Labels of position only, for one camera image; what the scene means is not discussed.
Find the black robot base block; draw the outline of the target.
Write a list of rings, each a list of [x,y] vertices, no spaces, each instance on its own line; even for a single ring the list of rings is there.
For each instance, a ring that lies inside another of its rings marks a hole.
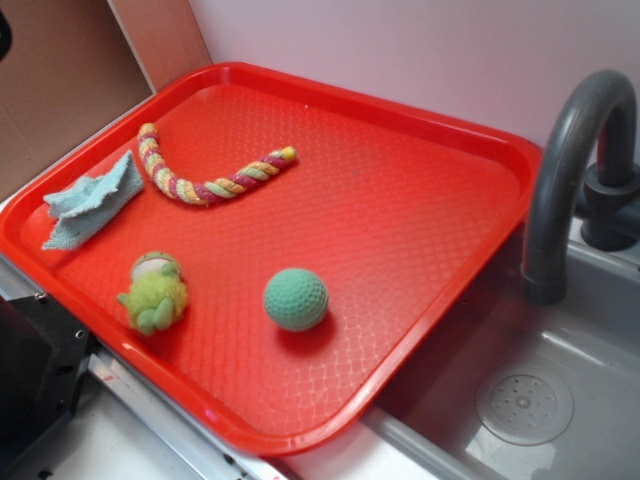
[[[75,414],[93,336],[50,296],[1,300],[1,467]]]

